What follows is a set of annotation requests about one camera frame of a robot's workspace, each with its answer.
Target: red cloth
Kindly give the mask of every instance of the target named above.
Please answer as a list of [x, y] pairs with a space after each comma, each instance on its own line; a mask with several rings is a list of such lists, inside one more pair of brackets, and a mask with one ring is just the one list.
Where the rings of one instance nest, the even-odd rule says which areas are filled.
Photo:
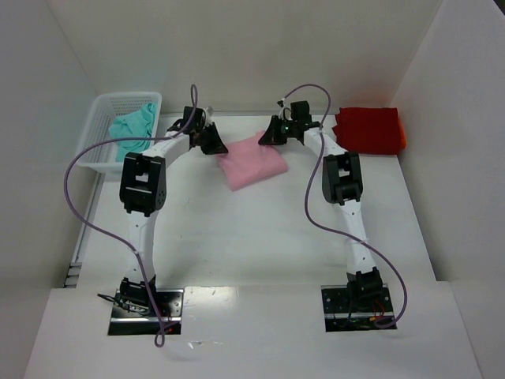
[[397, 155], [406, 147], [396, 108], [340, 108], [335, 118], [337, 143], [349, 151]]

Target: folded pink towel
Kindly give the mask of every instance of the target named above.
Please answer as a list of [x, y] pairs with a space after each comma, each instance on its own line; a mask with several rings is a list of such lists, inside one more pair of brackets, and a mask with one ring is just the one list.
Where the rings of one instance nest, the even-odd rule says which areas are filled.
[[287, 171], [286, 161], [274, 148], [258, 145], [263, 134], [226, 144], [228, 154], [216, 156], [232, 191]]

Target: white plastic basket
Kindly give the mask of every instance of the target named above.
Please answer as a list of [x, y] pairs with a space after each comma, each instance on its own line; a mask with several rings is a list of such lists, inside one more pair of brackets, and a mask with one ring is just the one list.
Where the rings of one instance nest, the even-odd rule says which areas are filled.
[[[152, 136], [156, 137], [159, 111], [161, 109], [161, 94], [158, 92], [113, 92], [98, 96], [89, 111], [76, 155], [92, 144], [110, 140], [109, 126], [114, 119], [117, 116], [138, 111], [146, 103], [156, 103], [158, 105], [155, 122], [152, 126]], [[104, 174], [120, 173], [123, 162], [116, 162], [117, 153], [118, 146], [115, 143], [105, 144], [84, 154], [77, 162], [77, 165], [90, 167]]]

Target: white wall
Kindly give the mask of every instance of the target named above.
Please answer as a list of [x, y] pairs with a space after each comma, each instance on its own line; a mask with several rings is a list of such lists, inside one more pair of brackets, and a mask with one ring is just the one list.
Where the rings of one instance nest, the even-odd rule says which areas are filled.
[[493, 0], [444, 0], [392, 105], [437, 277], [454, 280], [484, 377], [503, 377], [505, 16]]
[[[47, 0], [98, 92], [189, 85], [217, 111], [265, 111], [295, 85], [388, 105], [440, 0]], [[324, 96], [304, 98], [323, 109]]]
[[[0, 377], [10, 379], [23, 377], [72, 257], [80, 225], [62, 176], [95, 90], [45, 2], [0, 2], [0, 51]], [[81, 208], [90, 174], [73, 177]]]

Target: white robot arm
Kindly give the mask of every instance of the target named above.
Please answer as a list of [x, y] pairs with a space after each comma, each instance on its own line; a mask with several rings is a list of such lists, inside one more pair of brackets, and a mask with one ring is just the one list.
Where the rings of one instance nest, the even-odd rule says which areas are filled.
[[155, 268], [152, 260], [155, 222], [166, 200], [166, 168], [192, 147], [200, 146], [205, 155], [227, 153], [215, 123], [212, 109], [197, 108], [190, 121], [191, 107], [186, 107], [184, 117], [178, 120], [160, 141], [142, 153], [128, 153], [122, 171], [119, 197], [128, 212], [129, 242], [135, 246], [146, 273], [144, 282], [138, 260], [132, 257], [130, 269], [119, 287], [118, 302], [135, 306], [150, 306], [146, 285], [155, 292]]
[[[321, 137], [324, 139], [322, 190], [325, 200], [346, 221], [347, 232], [361, 241], [366, 241], [365, 226], [361, 217], [361, 166], [356, 152], [341, 148], [321, 130], [319, 122], [313, 122], [309, 103], [298, 101], [290, 105], [291, 119], [284, 115], [283, 100], [279, 115], [272, 116], [270, 125], [260, 138], [259, 144], [285, 144], [288, 138], [296, 138], [312, 150], [316, 156], [321, 152]], [[346, 253], [348, 288], [357, 301], [373, 298], [382, 291], [382, 279], [369, 249], [352, 241]]]
[[[323, 157], [342, 156], [347, 150], [337, 145], [326, 133], [322, 132], [324, 138]], [[321, 136], [318, 129], [309, 129], [304, 133], [304, 144], [318, 156], [321, 151]], [[333, 209], [338, 216], [342, 216], [346, 221], [347, 230], [362, 241], [366, 241], [365, 225], [361, 217], [361, 202], [356, 199], [348, 200], [344, 205], [333, 204]], [[355, 276], [356, 272], [372, 272], [376, 267], [373, 256], [362, 244], [352, 241], [351, 248], [346, 252], [347, 273]]]

